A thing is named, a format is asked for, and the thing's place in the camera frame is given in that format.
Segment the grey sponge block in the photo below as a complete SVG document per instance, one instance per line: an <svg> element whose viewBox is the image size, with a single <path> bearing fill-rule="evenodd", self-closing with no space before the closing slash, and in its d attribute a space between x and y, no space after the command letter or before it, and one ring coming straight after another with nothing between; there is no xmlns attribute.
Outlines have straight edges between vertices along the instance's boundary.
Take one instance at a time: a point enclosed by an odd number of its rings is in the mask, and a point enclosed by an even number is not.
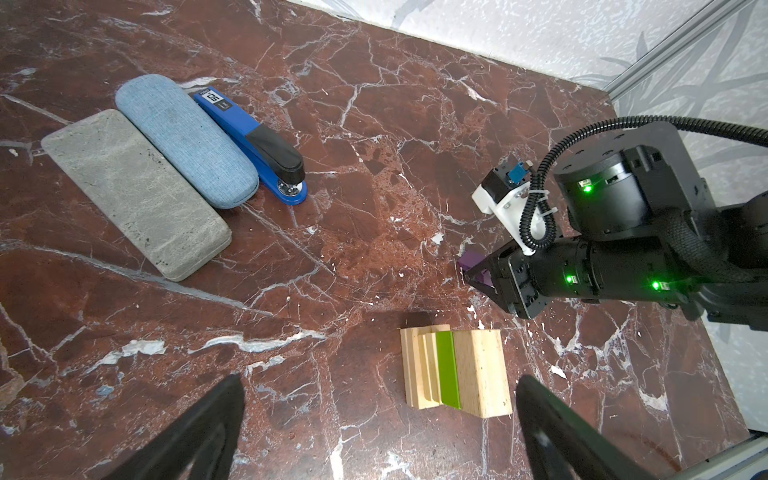
<svg viewBox="0 0 768 480"><path fill-rule="evenodd" d="M119 111L70 124L41 145L165 278L186 279L230 245L224 219Z"/></svg>

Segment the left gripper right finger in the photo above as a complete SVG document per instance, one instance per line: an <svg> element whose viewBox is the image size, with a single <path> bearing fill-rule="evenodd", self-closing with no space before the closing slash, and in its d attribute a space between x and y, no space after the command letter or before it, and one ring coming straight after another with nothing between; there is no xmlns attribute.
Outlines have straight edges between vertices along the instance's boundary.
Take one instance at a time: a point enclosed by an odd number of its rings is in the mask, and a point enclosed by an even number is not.
<svg viewBox="0 0 768 480"><path fill-rule="evenodd" d="M516 409L535 479L650 479L535 377L520 377Z"/></svg>

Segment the green block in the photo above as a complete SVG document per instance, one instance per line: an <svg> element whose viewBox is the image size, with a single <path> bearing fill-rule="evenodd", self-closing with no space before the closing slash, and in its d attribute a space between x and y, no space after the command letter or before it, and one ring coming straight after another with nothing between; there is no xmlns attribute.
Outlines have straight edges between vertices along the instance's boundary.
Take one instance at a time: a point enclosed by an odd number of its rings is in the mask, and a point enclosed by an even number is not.
<svg viewBox="0 0 768 480"><path fill-rule="evenodd" d="M451 331L436 333L436 349L441 403L461 409L454 337Z"/></svg>

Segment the blue black tool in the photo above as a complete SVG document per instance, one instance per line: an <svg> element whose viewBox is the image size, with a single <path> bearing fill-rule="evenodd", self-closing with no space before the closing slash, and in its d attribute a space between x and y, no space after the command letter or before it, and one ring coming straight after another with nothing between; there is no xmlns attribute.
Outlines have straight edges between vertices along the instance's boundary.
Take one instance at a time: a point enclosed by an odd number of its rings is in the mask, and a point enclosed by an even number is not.
<svg viewBox="0 0 768 480"><path fill-rule="evenodd" d="M298 205L306 200L304 158L293 145L215 88L195 93L193 99L245 153L261 183L280 201Z"/></svg>

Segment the wood block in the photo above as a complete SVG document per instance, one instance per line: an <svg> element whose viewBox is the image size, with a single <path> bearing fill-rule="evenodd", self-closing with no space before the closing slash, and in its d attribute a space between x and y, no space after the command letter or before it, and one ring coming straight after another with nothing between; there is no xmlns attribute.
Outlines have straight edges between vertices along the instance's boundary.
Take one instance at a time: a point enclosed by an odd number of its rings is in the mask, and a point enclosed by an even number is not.
<svg viewBox="0 0 768 480"><path fill-rule="evenodd" d="M449 331L448 324L400 330L406 402L422 410L440 406L436 333Z"/></svg>
<svg viewBox="0 0 768 480"><path fill-rule="evenodd" d="M501 331L457 330L453 343L460 409L483 419L512 414Z"/></svg>

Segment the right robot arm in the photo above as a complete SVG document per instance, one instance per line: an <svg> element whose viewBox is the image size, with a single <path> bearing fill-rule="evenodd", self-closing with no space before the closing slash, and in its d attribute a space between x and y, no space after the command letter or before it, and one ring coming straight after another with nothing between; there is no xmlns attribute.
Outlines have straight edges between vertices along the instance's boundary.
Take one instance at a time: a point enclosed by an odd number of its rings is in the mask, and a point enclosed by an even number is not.
<svg viewBox="0 0 768 480"><path fill-rule="evenodd" d="M765 330L767 197L717 206L685 132L767 143L758 127L639 115L571 133L536 170L502 163L473 198L511 240L464 253L465 281L523 319L557 298L645 301Z"/></svg>

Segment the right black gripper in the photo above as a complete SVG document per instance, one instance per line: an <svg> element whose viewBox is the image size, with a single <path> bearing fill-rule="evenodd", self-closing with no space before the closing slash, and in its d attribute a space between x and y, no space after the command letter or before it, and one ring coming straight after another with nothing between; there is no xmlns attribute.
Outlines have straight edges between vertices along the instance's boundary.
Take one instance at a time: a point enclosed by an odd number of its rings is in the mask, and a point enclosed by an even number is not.
<svg viewBox="0 0 768 480"><path fill-rule="evenodd" d="M594 285L590 278L588 243L580 239L559 239L533 257L523 254L510 241L469 270L469 276L489 269L493 287L470 285L507 313L532 320L547 305L560 298L592 303Z"/></svg>

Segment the purple block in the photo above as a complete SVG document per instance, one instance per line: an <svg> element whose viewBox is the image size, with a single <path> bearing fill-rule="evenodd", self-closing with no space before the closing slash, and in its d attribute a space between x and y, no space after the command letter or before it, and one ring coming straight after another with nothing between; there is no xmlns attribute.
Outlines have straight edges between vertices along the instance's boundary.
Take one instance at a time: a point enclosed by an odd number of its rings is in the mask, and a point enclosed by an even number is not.
<svg viewBox="0 0 768 480"><path fill-rule="evenodd" d="M467 272L485 261L485 256L473 250L466 250L457 260L465 281L470 285L483 285L489 288L493 287L492 276L489 269L479 270L474 275L469 276Z"/></svg>

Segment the light blue oval case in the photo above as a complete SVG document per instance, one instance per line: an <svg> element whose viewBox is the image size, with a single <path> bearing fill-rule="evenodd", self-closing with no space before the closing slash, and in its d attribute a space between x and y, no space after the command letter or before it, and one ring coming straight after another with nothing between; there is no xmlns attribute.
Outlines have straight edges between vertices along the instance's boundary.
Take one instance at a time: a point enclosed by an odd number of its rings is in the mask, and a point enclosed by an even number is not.
<svg viewBox="0 0 768 480"><path fill-rule="evenodd" d="M173 80L159 74L134 78L117 90L115 102L213 207L232 209L256 193L256 167Z"/></svg>

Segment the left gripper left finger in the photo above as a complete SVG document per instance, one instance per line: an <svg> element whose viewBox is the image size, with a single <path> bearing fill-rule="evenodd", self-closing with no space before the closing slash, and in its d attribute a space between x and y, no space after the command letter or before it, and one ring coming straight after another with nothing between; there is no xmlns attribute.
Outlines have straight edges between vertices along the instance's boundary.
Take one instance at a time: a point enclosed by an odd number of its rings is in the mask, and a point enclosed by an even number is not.
<svg viewBox="0 0 768 480"><path fill-rule="evenodd" d="M108 479L227 479L240 437L245 391L238 374L222 379Z"/></svg>

